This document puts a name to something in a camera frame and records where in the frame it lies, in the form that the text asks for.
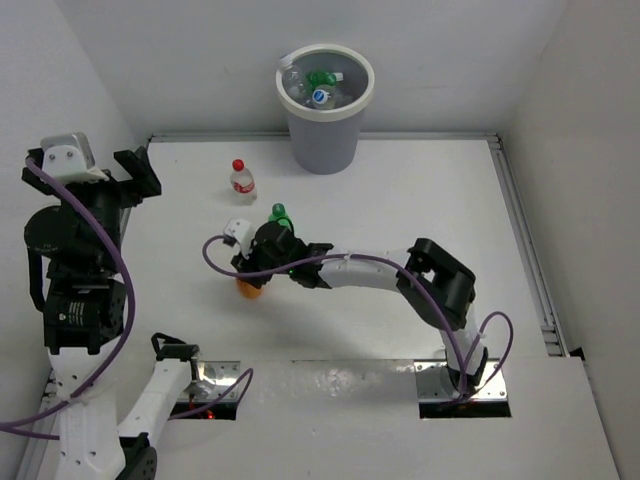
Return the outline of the red cap cola bottle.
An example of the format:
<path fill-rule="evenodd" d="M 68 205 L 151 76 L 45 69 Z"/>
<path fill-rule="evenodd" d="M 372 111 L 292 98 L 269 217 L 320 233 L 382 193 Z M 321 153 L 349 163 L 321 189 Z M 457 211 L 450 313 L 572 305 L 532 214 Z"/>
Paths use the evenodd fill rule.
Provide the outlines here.
<path fill-rule="evenodd" d="M 241 159 L 232 161 L 230 175 L 231 187 L 239 204 L 251 205 L 257 199 L 257 188 L 254 176 Z"/>

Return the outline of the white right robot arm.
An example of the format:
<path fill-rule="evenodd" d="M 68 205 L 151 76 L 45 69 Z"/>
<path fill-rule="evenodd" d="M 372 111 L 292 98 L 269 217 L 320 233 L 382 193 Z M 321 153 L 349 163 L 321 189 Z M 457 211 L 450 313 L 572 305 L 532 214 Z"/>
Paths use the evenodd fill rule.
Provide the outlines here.
<path fill-rule="evenodd" d="M 230 220 L 223 236 L 226 244 L 239 247 L 231 265 L 255 288 L 282 274 L 307 289 L 361 287 L 400 294 L 440 332 L 446 368 L 460 394 L 479 385 L 488 351 L 469 317 L 476 276 L 434 241 L 419 238 L 405 250 L 363 253 L 306 243 L 276 221 L 255 229 L 243 219 Z"/>

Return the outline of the orange juice bottle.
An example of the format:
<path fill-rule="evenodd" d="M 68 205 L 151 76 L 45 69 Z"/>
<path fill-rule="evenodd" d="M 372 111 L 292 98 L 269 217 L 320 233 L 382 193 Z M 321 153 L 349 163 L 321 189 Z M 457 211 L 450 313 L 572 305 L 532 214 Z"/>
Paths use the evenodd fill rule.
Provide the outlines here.
<path fill-rule="evenodd" d="M 236 280 L 236 287 L 239 293 L 246 299 L 255 300 L 259 298 L 263 291 L 260 287 L 255 287 L 243 280 Z"/>

